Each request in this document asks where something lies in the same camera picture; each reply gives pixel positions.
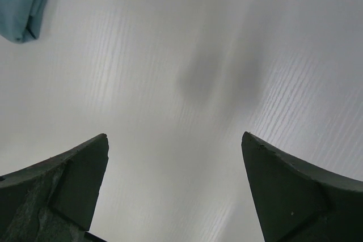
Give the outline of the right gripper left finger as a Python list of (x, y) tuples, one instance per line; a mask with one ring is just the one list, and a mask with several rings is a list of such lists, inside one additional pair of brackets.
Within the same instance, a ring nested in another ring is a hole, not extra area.
[(108, 163), (96, 137), (1, 176), (1, 241), (101, 241), (89, 232)]

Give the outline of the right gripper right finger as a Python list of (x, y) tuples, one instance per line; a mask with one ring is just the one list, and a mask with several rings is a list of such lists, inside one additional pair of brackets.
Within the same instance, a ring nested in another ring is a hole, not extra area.
[(242, 154), (265, 241), (362, 241), (362, 182), (245, 132)]

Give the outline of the blue-grey t-shirt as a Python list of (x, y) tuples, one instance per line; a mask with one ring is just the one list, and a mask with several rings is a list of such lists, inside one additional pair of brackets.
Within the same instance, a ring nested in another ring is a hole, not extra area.
[(1, 0), (1, 36), (22, 44), (40, 36), (47, 0)]

